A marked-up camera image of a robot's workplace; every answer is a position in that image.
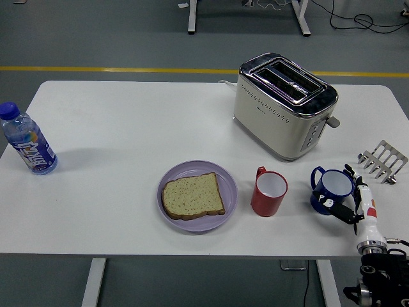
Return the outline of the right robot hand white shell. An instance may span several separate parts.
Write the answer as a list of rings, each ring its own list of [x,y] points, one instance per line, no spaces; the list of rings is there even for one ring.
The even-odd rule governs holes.
[[[386,239],[377,227],[376,204],[361,175],[347,164],[342,171],[317,166],[311,172],[310,181],[313,209],[352,225],[361,255],[386,252]]]

